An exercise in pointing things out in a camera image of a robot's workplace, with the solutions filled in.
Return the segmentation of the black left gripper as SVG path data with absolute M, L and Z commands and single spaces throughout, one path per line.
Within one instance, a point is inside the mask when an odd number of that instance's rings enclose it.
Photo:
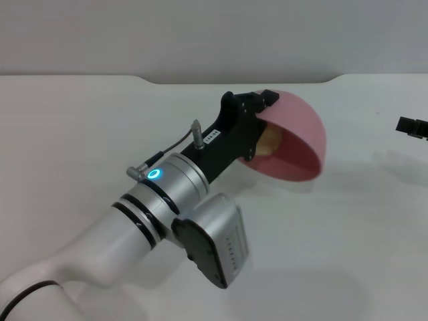
M 274 105 L 280 94 L 271 90 L 234 94 L 221 98 L 217 119 L 203 133 L 208 142 L 201 150 L 190 144 L 182 154 L 193 161 L 212 183 L 234 160 L 250 161 L 266 122 L 257 115 Z

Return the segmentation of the round egg yolk pastry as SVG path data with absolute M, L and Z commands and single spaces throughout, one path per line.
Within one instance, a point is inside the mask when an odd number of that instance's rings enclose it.
M 256 144 L 256 156 L 269 156 L 279 149 L 283 131 L 277 127 L 267 127 Z

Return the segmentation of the pink plastic bowl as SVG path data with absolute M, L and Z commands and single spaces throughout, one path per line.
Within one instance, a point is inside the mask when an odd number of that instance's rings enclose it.
M 326 130 L 316 111 L 299 96 L 277 91 L 280 99 L 257 115 L 267 127 L 281 128 L 282 143 L 269 156 L 239 160 L 245 166 L 269 177 L 292 182 L 318 177 L 326 157 Z

